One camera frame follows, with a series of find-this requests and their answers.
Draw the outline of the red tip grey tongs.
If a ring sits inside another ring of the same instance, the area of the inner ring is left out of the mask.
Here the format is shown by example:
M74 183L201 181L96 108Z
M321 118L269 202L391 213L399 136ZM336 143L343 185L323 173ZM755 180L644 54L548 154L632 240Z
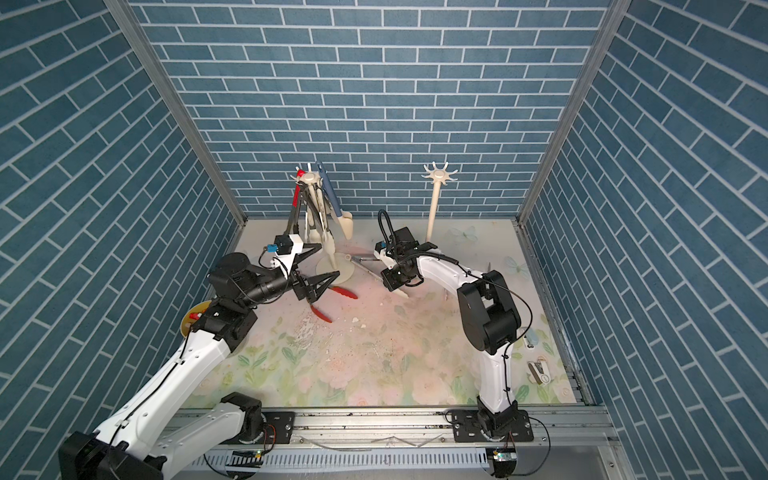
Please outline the red tip grey tongs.
M341 311L341 307L352 301L357 301L359 296L344 287L331 286L317 300L309 303L310 312L321 321L332 324L334 314Z

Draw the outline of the red ring steel tongs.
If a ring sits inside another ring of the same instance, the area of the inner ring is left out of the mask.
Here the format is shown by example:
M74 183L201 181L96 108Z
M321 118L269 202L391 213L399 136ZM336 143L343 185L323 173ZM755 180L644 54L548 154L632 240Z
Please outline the red ring steel tongs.
M288 221L286 224L286 229L284 231L285 235L288 234L299 234L299 226L298 221L300 217L300 211L301 211L301 198L302 198L302 182L301 178L305 174L305 171L299 168L296 172L296 182L295 182L295 188L294 188L294 195L292 199L292 205L291 210L289 213Z

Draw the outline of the cream silicone steel tongs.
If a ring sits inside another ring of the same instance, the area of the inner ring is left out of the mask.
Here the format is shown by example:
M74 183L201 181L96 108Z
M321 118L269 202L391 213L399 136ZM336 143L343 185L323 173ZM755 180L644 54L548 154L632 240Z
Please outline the cream silicone steel tongs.
M321 243L324 252L332 257L336 252L335 239L330 231L324 197L315 184L306 184L308 207L308 238L311 243Z

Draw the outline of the blue wooden tip tongs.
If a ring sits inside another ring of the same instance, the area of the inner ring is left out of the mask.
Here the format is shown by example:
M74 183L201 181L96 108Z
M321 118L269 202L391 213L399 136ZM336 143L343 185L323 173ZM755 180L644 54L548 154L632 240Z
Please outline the blue wooden tip tongs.
M335 193L333 185L323 164L320 161L317 161L316 165L321 179L322 189L330 201L336 221L341 227L344 237L347 240L351 240L354 234L353 215L341 208L340 200Z

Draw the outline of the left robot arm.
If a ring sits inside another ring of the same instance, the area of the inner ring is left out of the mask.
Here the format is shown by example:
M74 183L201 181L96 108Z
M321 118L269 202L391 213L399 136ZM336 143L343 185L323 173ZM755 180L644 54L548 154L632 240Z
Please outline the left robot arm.
M191 324L181 347L116 413L93 432L75 432L58 452L65 479L171 479L226 440L255 443L264 435L260 400L233 392L205 415L164 435L188 397L234 353L257 320L256 309L287 291L318 300L335 271L306 277L300 262L320 251L297 234L278 235L267 251L269 266L251 264L244 253L223 256L208 275L215 297Z

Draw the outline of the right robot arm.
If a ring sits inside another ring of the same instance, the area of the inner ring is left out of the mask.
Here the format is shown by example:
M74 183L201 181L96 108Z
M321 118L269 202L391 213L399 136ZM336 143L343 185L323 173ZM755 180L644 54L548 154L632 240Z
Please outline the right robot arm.
M463 332L479 352L481 376L477 397L478 422L491 440L508 439L520 409L512 389L510 354L522 335L519 295L496 270L474 271L429 242L418 242L407 227L396 230L384 209L377 223L382 240L374 258L385 265L379 276L390 292L432 281L458 302Z

